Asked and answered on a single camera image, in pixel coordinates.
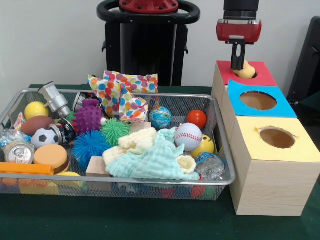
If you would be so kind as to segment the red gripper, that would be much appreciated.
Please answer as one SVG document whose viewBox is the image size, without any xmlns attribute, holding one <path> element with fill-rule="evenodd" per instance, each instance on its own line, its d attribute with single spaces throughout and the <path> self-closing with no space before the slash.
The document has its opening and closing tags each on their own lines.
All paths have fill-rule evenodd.
<svg viewBox="0 0 320 240">
<path fill-rule="evenodd" d="M 222 42 L 231 40 L 243 40 L 246 44 L 256 43 L 261 35 L 261 20 L 231 20 L 220 19 L 216 25 L 217 39 Z M 240 56 L 237 56 L 238 43 L 232 44 L 231 68 L 243 70 L 246 54 L 246 44 L 240 44 Z"/>
</svg>

